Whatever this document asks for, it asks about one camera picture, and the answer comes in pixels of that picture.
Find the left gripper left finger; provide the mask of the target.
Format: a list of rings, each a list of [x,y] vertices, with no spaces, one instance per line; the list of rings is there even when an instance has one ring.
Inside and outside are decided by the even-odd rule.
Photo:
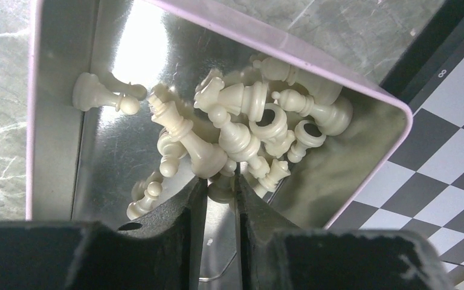
[[[0,221],[0,289],[197,289],[207,192],[194,178],[116,230]]]

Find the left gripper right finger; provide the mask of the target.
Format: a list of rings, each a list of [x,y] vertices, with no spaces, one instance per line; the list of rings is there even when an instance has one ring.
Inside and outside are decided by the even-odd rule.
[[[243,289],[454,288],[436,250],[417,233],[302,229],[243,176],[234,186]]]

